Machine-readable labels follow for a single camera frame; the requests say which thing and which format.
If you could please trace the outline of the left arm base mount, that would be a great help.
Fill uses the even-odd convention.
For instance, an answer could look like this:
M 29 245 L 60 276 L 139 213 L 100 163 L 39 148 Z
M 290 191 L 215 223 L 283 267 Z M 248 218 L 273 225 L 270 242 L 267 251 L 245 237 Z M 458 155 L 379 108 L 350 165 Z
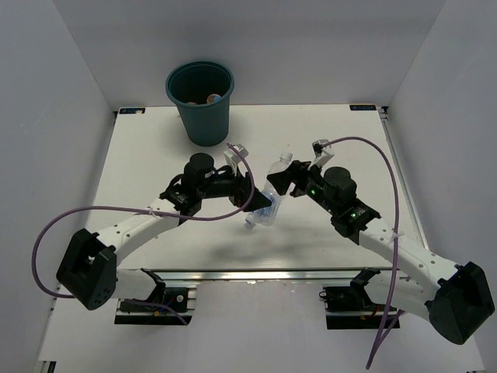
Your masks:
M 160 280 L 146 298 L 120 298 L 115 325 L 188 326 L 195 309 L 196 289 Z

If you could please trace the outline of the clear plastic bottle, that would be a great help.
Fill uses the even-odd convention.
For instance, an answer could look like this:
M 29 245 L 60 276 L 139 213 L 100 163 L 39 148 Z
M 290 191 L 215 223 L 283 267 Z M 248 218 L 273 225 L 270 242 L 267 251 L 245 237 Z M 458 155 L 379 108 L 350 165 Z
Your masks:
M 269 171 L 266 175 L 266 180 L 269 180 L 269 176 L 273 175 L 274 173 L 280 173 L 282 171 L 285 171 L 288 168 L 288 166 L 291 164 L 292 159 L 293 159 L 292 153 L 282 152 L 279 159 L 270 166 Z

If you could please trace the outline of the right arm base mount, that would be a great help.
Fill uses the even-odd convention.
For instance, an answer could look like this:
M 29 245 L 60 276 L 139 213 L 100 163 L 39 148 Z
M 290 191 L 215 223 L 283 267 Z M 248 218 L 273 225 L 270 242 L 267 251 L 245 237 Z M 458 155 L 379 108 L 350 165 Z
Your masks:
M 361 270 L 347 286 L 328 286 L 319 292 L 325 304 L 328 330 L 377 329 L 384 314 L 384 304 L 373 303 L 365 286 L 379 270 Z

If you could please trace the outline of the blue label crushed bottle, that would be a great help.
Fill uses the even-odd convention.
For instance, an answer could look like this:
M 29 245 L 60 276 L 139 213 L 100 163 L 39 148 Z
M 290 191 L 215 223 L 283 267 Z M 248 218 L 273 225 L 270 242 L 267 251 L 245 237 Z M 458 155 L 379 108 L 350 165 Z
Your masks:
M 285 198 L 285 196 L 280 196 L 268 183 L 264 186 L 262 194 L 270 200 L 271 205 L 249 212 L 245 217 L 245 228 L 247 229 L 253 229 L 257 225 L 271 226 Z

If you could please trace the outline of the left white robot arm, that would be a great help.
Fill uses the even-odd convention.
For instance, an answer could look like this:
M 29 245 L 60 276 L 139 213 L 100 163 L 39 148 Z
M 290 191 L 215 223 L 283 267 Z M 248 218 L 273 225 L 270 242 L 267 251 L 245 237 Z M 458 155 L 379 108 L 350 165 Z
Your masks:
M 244 212 L 270 205 L 249 173 L 241 173 L 237 166 L 215 169 L 210 155 L 196 153 L 144 212 L 97 232 L 77 231 L 56 278 L 88 310 L 111 298 L 130 298 L 155 310 L 164 301 L 164 281 L 151 270 L 122 270 L 120 264 L 145 243 L 198 213 L 203 200 L 223 197 Z

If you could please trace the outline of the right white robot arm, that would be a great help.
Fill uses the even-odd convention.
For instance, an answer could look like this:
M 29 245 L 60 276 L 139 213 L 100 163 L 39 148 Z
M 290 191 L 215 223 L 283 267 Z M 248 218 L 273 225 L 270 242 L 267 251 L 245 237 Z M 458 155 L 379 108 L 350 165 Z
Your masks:
M 422 248 L 393 228 L 356 195 L 350 172 L 339 166 L 322 171 L 294 161 L 267 180 L 278 194 L 307 196 L 331 215 L 343 237 L 388 260 L 409 277 L 397 279 L 391 304 L 428 321 L 446 340 L 461 345 L 494 313 L 485 272 L 477 264 L 461 266 Z

